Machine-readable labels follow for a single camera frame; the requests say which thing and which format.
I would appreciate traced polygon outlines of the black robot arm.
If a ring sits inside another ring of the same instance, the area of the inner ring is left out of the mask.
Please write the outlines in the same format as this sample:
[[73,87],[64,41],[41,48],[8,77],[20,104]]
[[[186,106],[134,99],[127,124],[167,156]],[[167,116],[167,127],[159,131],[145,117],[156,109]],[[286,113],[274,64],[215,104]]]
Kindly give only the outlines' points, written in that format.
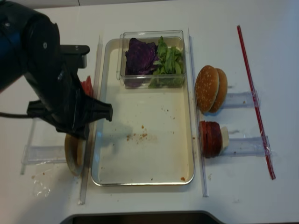
[[77,75],[86,67],[86,45],[62,45],[58,25],[36,10],[0,3],[0,88],[25,77],[38,96],[19,118],[39,118],[58,132],[87,139],[89,124],[112,120],[111,104],[88,96]]

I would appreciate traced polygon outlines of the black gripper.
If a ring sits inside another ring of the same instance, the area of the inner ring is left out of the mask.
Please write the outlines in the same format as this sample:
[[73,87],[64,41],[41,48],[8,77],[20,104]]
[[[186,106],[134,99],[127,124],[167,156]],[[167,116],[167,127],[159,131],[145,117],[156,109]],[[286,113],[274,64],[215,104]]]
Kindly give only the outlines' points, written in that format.
[[25,78],[39,97],[29,103],[28,117],[41,118],[59,131],[82,140],[88,139],[89,123],[112,120],[111,104],[85,94],[77,71],[85,68],[86,63],[35,65],[29,62],[27,66]]

